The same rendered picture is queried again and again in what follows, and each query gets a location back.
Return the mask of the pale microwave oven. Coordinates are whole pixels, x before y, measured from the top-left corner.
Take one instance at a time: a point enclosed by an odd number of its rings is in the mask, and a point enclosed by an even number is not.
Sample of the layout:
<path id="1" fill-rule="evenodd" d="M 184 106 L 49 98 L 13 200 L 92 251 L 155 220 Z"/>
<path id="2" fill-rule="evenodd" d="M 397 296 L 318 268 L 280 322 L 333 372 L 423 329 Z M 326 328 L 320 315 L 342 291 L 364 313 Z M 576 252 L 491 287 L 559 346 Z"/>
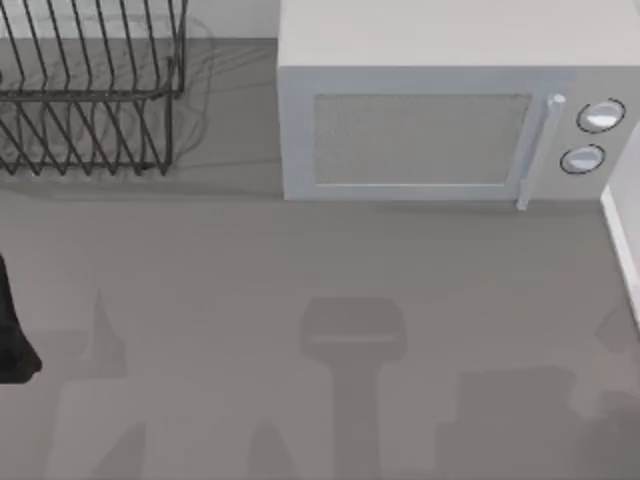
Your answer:
<path id="1" fill-rule="evenodd" d="M 282 0 L 278 47 L 277 75 L 288 65 L 546 69 L 567 102 L 530 203 L 598 199 L 640 122 L 640 0 Z M 626 107 L 621 123 L 581 131 L 580 110 L 609 98 Z M 589 144 L 604 163 L 566 174 L 562 155 Z"/>

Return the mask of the microwave oven door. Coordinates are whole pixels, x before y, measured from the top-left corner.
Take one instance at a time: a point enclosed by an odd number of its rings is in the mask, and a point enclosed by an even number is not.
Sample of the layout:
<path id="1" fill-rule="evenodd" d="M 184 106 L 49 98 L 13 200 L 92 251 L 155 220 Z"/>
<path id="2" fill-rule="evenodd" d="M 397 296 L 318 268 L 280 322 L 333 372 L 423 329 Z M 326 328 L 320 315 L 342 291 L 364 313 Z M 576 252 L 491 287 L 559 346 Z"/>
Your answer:
<path id="1" fill-rule="evenodd" d="M 512 201 L 534 156 L 546 69 L 282 66 L 289 200 Z"/>

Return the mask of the small microwave knob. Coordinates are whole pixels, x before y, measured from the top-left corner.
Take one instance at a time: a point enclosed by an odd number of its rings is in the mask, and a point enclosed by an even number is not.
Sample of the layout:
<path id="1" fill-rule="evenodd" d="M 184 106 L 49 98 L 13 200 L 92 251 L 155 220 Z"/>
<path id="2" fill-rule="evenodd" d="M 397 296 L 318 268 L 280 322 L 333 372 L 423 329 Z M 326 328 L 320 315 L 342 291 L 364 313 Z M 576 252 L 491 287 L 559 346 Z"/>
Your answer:
<path id="1" fill-rule="evenodd" d="M 559 165 L 568 175 L 585 175 L 597 170 L 606 160 L 606 152 L 595 144 L 566 151 Z"/>

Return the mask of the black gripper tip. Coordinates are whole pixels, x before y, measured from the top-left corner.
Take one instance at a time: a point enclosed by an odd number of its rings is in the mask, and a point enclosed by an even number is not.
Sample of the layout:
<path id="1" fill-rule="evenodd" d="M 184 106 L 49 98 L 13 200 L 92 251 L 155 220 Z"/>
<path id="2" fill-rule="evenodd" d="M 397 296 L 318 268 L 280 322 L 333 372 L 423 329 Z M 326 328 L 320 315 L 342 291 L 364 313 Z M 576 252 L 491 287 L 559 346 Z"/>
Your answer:
<path id="1" fill-rule="evenodd" d="M 4 257 L 0 254 L 0 384 L 26 384 L 43 363 L 17 316 Z"/>

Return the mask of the large microwave knob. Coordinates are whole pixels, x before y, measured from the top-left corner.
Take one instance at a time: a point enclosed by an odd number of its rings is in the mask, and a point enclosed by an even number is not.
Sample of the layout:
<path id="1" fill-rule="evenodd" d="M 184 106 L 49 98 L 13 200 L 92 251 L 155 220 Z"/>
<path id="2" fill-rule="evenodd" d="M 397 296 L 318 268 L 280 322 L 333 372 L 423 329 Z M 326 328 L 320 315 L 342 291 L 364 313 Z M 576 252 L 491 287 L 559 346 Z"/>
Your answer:
<path id="1" fill-rule="evenodd" d="M 626 115 L 625 105 L 613 98 L 585 105 L 577 115 L 579 129 L 589 134 L 599 134 L 612 130 Z"/>

